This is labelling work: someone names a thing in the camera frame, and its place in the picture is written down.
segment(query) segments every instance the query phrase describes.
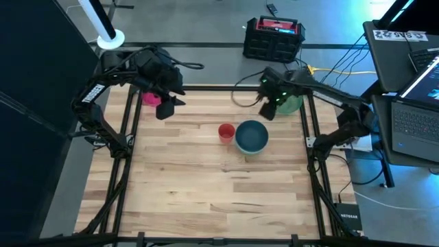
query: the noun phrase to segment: pink cup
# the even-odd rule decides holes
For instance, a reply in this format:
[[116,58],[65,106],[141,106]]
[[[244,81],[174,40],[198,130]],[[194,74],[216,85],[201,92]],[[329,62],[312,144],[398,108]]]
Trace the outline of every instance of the pink cup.
[[153,93],[142,94],[142,101],[144,105],[152,106],[152,107],[156,107],[162,103],[161,98]]

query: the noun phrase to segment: sticker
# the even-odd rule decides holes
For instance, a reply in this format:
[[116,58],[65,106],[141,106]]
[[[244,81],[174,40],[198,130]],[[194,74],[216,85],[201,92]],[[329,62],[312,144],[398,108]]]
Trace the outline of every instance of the sticker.
[[412,34],[426,34],[427,33],[425,31],[412,31],[412,30],[408,30],[407,32],[412,33]]
[[324,100],[324,101],[326,101],[328,103],[331,103],[333,105],[336,105],[338,107],[341,107],[343,105],[343,103],[339,102],[338,100],[333,99],[333,98],[331,98],[329,96],[326,96],[326,95],[324,95],[322,93],[319,93],[317,91],[313,91],[313,95],[316,96],[317,98],[321,99],[321,100]]
[[387,30],[373,30],[373,36],[375,40],[400,40],[405,41],[404,36],[408,41],[428,41],[428,38],[425,34],[418,33],[405,33],[405,32],[393,32]]
[[87,94],[87,96],[82,100],[82,102],[90,103],[92,100],[96,98],[96,96],[101,93],[102,89],[104,89],[105,86],[101,84],[96,84],[96,86]]

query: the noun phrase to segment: black backdrop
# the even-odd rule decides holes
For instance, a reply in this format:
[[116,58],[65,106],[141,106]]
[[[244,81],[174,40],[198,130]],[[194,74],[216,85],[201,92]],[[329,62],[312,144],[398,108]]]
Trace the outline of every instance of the black backdrop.
[[[97,56],[56,0],[0,3],[0,91],[72,131]],[[39,237],[70,141],[0,102],[0,242]]]

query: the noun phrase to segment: concrete floor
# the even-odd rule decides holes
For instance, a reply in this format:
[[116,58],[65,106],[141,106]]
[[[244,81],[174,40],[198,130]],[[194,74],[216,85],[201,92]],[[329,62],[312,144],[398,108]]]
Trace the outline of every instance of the concrete floor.
[[[58,1],[65,10],[70,5],[78,4],[76,0]],[[307,29],[307,44],[352,44],[363,33],[361,24],[380,18],[392,1],[269,0],[269,3],[274,3],[279,9],[278,16],[298,19],[303,23]],[[269,14],[265,9],[265,0],[119,0],[119,4],[135,6],[134,10],[116,10],[112,20],[113,25],[125,33],[128,42],[240,43],[244,41],[245,29],[242,26],[246,25],[246,21]],[[70,8],[68,15],[86,40],[96,38],[97,34],[81,8]],[[206,69],[202,71],[182,69],[187,84],[234,84],[240,78],[268,65],[279,71],[283,70],[281,64],[245,59],[241,48],[167,50],[179,60],[205,64]],[[346,50],[337,49],[304,49],[302,59],[313,67],[331,68],[345,52]],[[355,65],[353,70],[375,70],[370,55]],[[320,79],[325,74],[317,72],[316,78]],[[335,77],[336,75],[330,76],[327,83],[334,83]],[[360,95],[376,79],[374,74],[352,75],[341,89]],[[42,237],[72,233],[90,162],[91,147],[82,141],[72,144]],[[439,205],[439,176],[431,175],[424,168],[398,165],[391,168],[395,188],[379,187],[378,184],[383,182],[381,177],[372,184],[354,186],[355,191],[397,207],[425,209]],[[351,165],[351,176],[355,181],[365,181],[374,177],[380,169],[378,161],[355,159]],[[392,209],[359,196],[357,201],[364,233],[369,238],[439,246],[436,234],[439,210]]]

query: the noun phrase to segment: blue bowl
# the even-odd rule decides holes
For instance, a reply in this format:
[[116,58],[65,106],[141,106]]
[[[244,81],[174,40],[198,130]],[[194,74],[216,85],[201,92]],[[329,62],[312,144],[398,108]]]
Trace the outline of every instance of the blue bowl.
[[243,154],[258,154],[268,143],[267,128],[255,120],[242,122],[236,129],[235,143]]

